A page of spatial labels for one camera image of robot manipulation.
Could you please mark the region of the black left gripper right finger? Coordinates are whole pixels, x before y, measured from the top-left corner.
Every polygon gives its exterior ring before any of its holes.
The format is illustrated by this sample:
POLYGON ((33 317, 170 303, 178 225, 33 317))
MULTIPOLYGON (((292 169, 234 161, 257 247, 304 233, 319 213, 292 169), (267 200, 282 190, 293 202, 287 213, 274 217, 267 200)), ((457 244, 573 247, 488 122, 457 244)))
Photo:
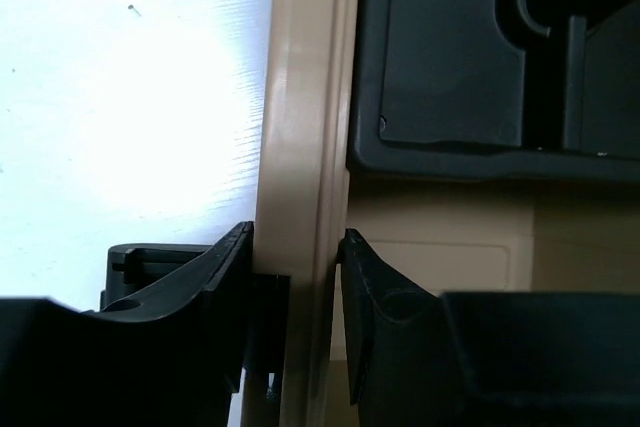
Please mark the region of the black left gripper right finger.
POLYGON ((363 426, 635 426, 639 299, 433 295, 349 229, 341 287, 363 426))

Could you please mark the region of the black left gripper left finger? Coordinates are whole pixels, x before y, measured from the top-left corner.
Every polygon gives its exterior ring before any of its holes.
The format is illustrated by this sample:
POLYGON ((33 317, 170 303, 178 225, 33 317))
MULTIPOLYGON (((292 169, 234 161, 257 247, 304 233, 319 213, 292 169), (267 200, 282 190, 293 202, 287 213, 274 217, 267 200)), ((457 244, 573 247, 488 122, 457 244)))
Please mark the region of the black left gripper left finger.
POLYGON ((253 226, 171 253, 155 282, 100 311, 1 302, 5 426, 224 426, 247 328, 253 226))

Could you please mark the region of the tan plastic toolbox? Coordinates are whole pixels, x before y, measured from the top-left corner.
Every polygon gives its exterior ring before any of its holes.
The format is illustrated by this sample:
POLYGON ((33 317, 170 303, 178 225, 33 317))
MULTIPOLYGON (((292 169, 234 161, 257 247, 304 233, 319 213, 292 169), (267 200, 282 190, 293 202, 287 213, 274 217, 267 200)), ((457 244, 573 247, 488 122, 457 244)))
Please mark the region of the tan plastic toolbox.
MULTIPOLYGON (((236 391, 245 395, 250 424, 323 424, 334 312, 343 312, 340 248, 349 229, 433 295, 639 299, 639 180, 478 181, 349 165, 358 1, 272 3, 236 391)), ((113 247, 100 310, 166 275, 172 252, 212 246, 113 247)))

